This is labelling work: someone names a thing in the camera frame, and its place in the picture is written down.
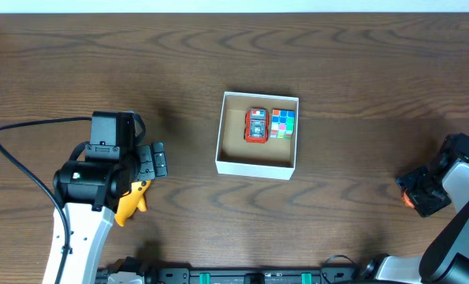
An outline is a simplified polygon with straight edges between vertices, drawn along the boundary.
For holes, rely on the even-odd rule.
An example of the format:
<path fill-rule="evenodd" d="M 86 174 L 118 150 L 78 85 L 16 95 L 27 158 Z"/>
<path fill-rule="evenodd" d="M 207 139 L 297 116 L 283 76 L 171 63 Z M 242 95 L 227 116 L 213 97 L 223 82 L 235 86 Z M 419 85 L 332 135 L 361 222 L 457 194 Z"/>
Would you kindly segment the orange ridged disc toy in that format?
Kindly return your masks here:
<path fill-rule="evenodd" d="M 415 208 L 415 205 L 413 204 L 413 202 L 412 202 L 411 199 L 409 198 L 409 196 L 408 196 L 408 194 L 407 194 L 406 191 L 403 191 L 403 192 L 402 192 L 401 199 L 402 199 L 402 201 L 404 202 L 404 205 L 405 205 L 406 207 L 409 207 L 409 208 L 412 208 L 412 209 Z"/>

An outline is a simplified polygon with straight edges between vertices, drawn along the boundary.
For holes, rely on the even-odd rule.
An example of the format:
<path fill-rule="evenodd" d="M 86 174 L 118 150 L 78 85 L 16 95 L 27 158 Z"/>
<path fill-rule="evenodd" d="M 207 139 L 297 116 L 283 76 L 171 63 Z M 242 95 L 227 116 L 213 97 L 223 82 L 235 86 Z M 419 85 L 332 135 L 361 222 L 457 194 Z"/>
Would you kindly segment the red toy car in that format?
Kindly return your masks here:
<path fill-rule="evenodd" d="M 269 115 L 265 108 L 250 107 L 245 114 L 244 139 L 248 143 L 265 144 L 269 139 Z"/>

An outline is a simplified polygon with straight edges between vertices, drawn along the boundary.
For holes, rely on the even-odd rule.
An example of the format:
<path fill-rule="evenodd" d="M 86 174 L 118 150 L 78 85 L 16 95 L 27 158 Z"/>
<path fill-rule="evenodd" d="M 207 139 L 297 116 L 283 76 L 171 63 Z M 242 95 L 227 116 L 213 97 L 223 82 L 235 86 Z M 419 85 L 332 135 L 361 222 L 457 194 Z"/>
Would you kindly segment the colourful puzzle cube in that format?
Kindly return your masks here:
<path fill-rule="evenodd" d="M 293 110 L 273 109 L 271 114 L 270 138 L 291 139 L 296 122 Z"/>

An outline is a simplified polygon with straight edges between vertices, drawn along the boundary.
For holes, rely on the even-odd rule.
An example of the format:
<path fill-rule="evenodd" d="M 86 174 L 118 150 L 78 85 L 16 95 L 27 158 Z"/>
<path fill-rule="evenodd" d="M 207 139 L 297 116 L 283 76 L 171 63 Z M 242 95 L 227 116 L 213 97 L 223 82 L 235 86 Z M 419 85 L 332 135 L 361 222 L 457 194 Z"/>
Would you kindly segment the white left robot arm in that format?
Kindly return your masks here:
<path fill-rule="evenodd" d="M 135 211 L 146 211 L 144 193 L 167 174 L 161 141 L 137 146 L 123 159 L 71 157 L 54 175 L 60 206 L 43 282 L 93 283 L 113 224 L 124 226 Z"/>

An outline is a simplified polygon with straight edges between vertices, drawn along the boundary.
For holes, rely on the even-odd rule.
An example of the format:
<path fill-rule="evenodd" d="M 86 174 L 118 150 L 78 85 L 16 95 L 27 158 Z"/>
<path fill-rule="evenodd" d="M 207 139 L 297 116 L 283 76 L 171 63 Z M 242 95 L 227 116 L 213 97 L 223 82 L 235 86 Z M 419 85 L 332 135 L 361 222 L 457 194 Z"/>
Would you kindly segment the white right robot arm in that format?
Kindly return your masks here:
<path fill-rule="evenodd" d="M 456 215 L 422 256 L 384 256 L 361 277 L 381 283 L 469 283 L 469 162 L 457 160 L 442 180 Z"/>

